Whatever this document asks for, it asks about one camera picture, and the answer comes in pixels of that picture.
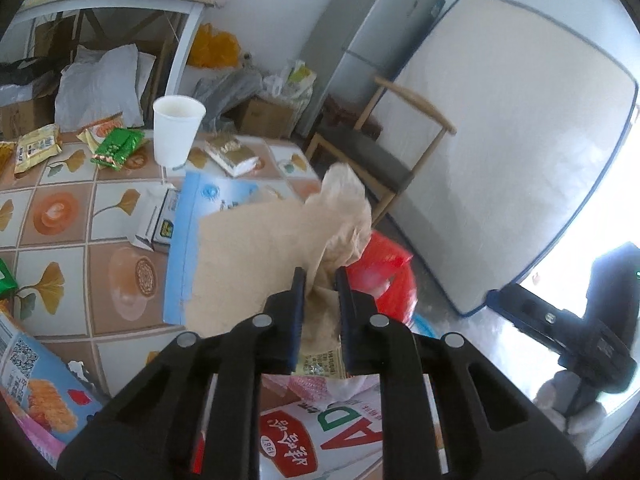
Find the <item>right white gloved hand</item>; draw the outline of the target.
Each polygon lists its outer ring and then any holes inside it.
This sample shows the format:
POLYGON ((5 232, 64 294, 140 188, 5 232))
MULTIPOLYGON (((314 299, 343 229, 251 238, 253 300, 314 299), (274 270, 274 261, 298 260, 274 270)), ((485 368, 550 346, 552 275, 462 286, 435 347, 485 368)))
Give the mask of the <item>right white gloved hand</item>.
POLYGON ((561 370, 540 387, 534 404, 584 455, 606 417, 598 395, 599 391, 584 385, 582 378, 561 370))

